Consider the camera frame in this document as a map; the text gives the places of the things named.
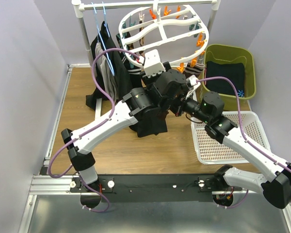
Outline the white round clip hanger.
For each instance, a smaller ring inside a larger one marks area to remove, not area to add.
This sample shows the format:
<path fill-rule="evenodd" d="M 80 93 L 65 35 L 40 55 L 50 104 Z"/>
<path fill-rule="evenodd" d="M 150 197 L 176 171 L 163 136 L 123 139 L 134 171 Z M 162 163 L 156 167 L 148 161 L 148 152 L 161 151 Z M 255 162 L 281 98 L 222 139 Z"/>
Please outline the white round clip hanger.
<path fill-rule="evenodd" d="M 190 4 L 188 0 L 130 2 L 139 8 L 120 20 L 121 47 L 141 55 L 157 50 L 172 66 L 197 61 L 210 31 Z"/>

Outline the brown striped sock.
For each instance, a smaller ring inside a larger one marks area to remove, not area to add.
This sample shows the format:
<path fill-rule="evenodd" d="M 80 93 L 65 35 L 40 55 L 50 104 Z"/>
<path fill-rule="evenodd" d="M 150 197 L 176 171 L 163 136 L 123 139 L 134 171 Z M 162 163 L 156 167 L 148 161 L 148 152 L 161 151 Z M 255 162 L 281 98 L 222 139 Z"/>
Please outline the brown striped sock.
<path fill-rule="evenodd" d="M 199 75 L 201 73 L 204 72 L 205 69 L 205 65 L 201 64 L 198 62 L 198 58 L 194 58 L 193 60 L 191 60 L 190 62 L 187 63 L 184 71 L 182 72 L 182 74 L 186 77 L 189 78 L 192 75 L 194 75 L 195 77 L 199 77 Z"/>

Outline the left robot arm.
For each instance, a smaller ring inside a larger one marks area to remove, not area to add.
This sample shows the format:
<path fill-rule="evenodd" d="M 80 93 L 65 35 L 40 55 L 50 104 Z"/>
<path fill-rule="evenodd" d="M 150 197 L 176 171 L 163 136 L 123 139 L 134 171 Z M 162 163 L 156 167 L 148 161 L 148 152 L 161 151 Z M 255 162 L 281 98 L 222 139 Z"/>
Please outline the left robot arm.
<path fill-rule="evenodd" d="M 188 100 L 198 86 L 196 75 L 169 69 L 157 75 L 145 88 L 130 90 L 111 110 L 77 130 L 64 129 L 62 139 L 73 168 L 80 174 L 81 186 L 92 192 L 98 185 L 93 149 L 123 128 L 136 125 L 137 135 L 145 137 L 167 131 L 169 110 L 176 115 L 182 101 Z"/>

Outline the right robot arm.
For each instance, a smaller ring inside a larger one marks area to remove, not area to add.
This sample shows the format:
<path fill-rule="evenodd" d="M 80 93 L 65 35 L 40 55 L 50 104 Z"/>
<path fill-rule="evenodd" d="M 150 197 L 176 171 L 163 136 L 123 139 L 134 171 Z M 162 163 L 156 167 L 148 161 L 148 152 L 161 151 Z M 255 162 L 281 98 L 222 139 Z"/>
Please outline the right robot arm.
<path fill-rule="evenodd" d="M 223 115 L 224 103 L 215 92 L 208 92 L 202 102 L 185 98 L 183 111 L 203 121 L 207 135 L 240 154 L 259 170 L 258 173 L 225 165 L 213 178 L 219 190 L 241 187 L 262 194 L 274 207 L 284 209 L 291 203 L 291 162 L 272 154 Z"/>

